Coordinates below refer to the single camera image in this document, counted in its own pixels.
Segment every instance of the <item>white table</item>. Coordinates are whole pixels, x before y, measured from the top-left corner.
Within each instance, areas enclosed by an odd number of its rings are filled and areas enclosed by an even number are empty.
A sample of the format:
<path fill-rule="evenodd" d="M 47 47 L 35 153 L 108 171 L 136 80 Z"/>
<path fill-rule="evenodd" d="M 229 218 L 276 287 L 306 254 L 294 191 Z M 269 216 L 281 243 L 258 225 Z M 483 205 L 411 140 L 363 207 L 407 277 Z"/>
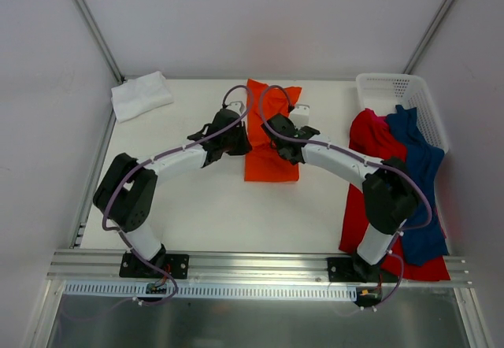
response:
<path fill-rule="evenodd" d="M 310 105 L 309 125 L 348 145 L 359 113 L 355 82 L 265 82 L 302 87 L 299 102 Z M 175 103 L 116 124 L 101 176 L 122 152 L 137 157 L 180 145 L 211 122 L 224 93 L 238 83 L 246 81 L 168 80 Z M 232 100 L 244 101 L 245 91 L 235 91 Z M 243 180 L 243 170 L 244 157 L 224 156 L 156 189 L 147 221 L 167 250 L 338 252 L 346 181 L 301 165 L 297 183 L 250 183 Z M 102 230 L 101 219 L 92 206 L 81 248 L 124 248 L 116 233 Z"/>

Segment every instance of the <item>white basket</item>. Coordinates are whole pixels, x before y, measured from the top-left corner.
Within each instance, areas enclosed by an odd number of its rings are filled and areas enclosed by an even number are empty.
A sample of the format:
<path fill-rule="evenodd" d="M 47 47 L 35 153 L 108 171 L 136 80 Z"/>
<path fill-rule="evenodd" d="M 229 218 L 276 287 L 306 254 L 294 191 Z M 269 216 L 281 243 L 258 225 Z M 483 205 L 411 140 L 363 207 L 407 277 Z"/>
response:
<path fill-rule="evenodd" d="M 404 74 L 360 74 L 357 91 L 361 109 L 369 108 L 377 116 L 395 113 L 395 106 L 417 108 L 417 126 L 425 140 L 448 152 L 447 135 L 435 111 L 425 80 Z"/>

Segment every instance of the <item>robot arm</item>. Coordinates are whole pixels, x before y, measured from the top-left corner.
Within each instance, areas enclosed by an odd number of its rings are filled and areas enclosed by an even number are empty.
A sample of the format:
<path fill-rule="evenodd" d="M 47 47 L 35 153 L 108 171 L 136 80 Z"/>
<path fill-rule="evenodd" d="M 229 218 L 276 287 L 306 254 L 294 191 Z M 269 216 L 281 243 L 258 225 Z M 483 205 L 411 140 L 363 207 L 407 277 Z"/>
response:
<path fill-rule="evenodd" d="M 243 109 L 243 103 L 232 102 L 217 112 L 211 124 L 206 124 L 201 131 L 189 135 L 183 147 L 225 128 L 239 118 Z M 154 159 L 152 163 L 136 172 L 131 181 L 128 181 L 129 184 L 120 190 L 109 212 L 109 219 L 116 223 L 132 247 L 143 258 L 162 268 L 165 248 L 155 237 L 150 225 L 145 223 L 149 216 L 155 187 L 185 172 L 206 167 L 221 159 L 224 153 L 244 155 L 250 150 L 252 147 L 246 137 L 245 125 L 240 123 L 224 134 L 206 142 L 157 160 Z M 105 212 L 112 194 L 121 180 L 139 162 L 141 163 L 143 160 L 130 157 L 126 153 L 119 154 L 114 158 L 93 197 L 93 204 L 102 213 Z"/>
<path fill-rule="evenodd" d="M 328 137 L 308 126 L 297 128 L 281 114 L 269 119 L 268 124 L 283 137 L 305 141 L 303 143 L 282 139 L 263 124 L 262 128 L 271 139 L 272 147 L 283 159 L 293 165 L 303 163 L 323 168 L 353 184 L 364 194 L 365 214 L 369 226 L 353 255 L 353 270 L 363 281 L 376 278 L 394 235 L 406 219 L 413 215 L 419 198 L 400 176 L 366 163 L 383 162 L 384 165 L 407 172 L 405 163 L 395 157 L 382 161 L 378 157 L 369 157 L 350 149 L 338 150 L 334 144 L 331 147 L 335 150 L 330 150 Z"/>

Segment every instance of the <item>white cloth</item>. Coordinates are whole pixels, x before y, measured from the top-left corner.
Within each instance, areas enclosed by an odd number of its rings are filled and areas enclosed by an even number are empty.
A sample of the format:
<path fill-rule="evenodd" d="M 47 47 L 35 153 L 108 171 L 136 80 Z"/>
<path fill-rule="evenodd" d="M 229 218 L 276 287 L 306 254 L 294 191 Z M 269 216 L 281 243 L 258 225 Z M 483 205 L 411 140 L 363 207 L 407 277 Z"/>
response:
<path fill-rule="evenodd" d="M 165 77 L 156 71 L 128 80 L 112 89 L 112 105 L 118 122 L 124 122 L 158 106 L 173 102 Z"/>

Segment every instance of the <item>metal frame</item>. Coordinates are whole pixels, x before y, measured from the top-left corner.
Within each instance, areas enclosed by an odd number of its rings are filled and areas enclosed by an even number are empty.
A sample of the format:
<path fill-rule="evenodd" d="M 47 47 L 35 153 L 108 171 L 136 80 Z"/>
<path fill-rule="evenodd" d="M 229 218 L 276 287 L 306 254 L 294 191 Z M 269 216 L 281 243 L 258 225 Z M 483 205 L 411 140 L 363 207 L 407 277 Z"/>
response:
<path fill-rule="evenodd" d="M 188 254 L 188 283 L 259 283 L 306 286 L 368 286 L 364 283 L 329 283 L 327 257 L 345 254 L 256 254 L 220 252 L 179 252 Z M 50 280 L 129 281 L 119 277 L 123 250 L 57 250 L 47 278 Z M 403 287 L 471 287 L 473 281 L 463 257 L 446 256 L 451 281 L 421 282 L 403 280 Z"/>
<path fill-rule="evenodd" d="M 415 48 L 415 51 L 413 52 L 413 54 L 411 54 L 411 57 L 409 58 L 408 63 L 404 70 L 402 70 L 402 72 L 404 72 L 405 74 L 411 74 L 413 72 L 413 70 L 420 62 L 421 58 L 425 55 L 432 40 L 435 37 L 435 34 L 439 30 L 439 27 L 444 22 L 447 14 L 450 12 L 456 1 L 457 0 L 443 0 L 441 2 L 441 5 L 432 18 L 431 23 L 427 27 L 427 30 L 425 31 L 420 42 Z"/>
<path fill-rule="evenodd" d="M 73 0 L 77 9 L 100 49 L 106 64 L 118 83 L 124 81 L 117 63 L 100 32 L 85 0 Z M 411 73 L 419 60 L 435 38 L 439 26 L 446 18 L 456 0 L 443 0 L 436 11 L 431 23 L 412 53 L 404 73 Z M 91 209 L 92 193 L 98 183 L 99 175 L 105 160 L 106 151 L 115 123 L 111 111 L 102 136 L 100 147 L 93 161 L 93 170 L 84 193 L 81 207 L 76 215 L 75 230 L 70 246 L 78 247 Z M 68 289 L 70 282 L 79 281 L 106 281 L 108 283 L 126 283 L 118 276 L 121 262 L 121 250 L 84 250 L 69 249 L 58 250 L 54 255 L 50 270 L 47 274 L 46 291 L 43 302 L 38 308 L 37 325 L 31 326 L 30 346 L 46 346 L 50 340 L 50 333 L 55 323 L 57 308 L 61 296 Z M 191 288 L 203 288 L 214 285 L 268 286 L 330 289 L 331 287 L 359 286 L 360 283 L 344 284 L 329 283 L 327 274 L 327 257 L 337 254 L 243 254 L 243 253 L 185 253 L 191 255 L 188 278 L 184 282 Z M 476 294 L 473 289 L 473 280 L 463 257 L 445 257 L 451 281 L 438 283 L 425 283 L 404 280 L 402 287 L 449 287 L 456 294 L 461 317 L 471 347 L 493 347 L 486 324 L 484 323 Z M 135 280 L 135 283 L 145 283 L 147 280 Z"/>
<path fill-rule="evenodd" d="M 91 36 L 98 45 L 100 53 L 102 54 L 103 59 L 105 60 L 107 66 L 109 67 L 109 70 L 111 71 L 112 75 L 114 76 L 114 78 L 116 78 L 116 81 L 118 83 L 123 83 L 124 77 L 120 73 L 119 66 L 117 66 L 116 60 L 114 59 L 112 53 L 110 52 L 109 46 L 107 45 L 107 42 L 103 38 L 103 35 L 100 32 L 100 29 L 96 24 L 96 21 L 93 18 L 93 15 L 89 10 L 86 1 L 73 0 L 73 2 L 75 3 L 77 9 L 79 10 L 80 16 L 83 18 L 83 21 L 86 24 L 87 28 L 89 29 Z"/>
<path fill-rule="evenodd" d="M 92 170 L 87 180 L 86 189 L 83 194 L 83 200 L 80 203 L 79 210 L 76 214 L 76 219 L 74 220 L 74 228 L 72 230 L 72 235 L 69 237 L 69 247 L 77 248 L 80 246 L 82 240 L 84 229 L 86 228 L 87 218 L 91 210 L 91 205 L 93 201 L 93 193 L 98 186 L 98 181 L 100 179 L 101 168 L 103 167 L 103 162 L 107 154 L 107 149 L 109 148 L 110 138 L 112 137 L 113 127 L 116 123 L 116 115 L 113 112 L 112 107 L 110 107 L 109 119 L 106 123 L 105 129 L 102 134 L 102 139 L 98 146 L 98 151 L 96 152 Z"/>

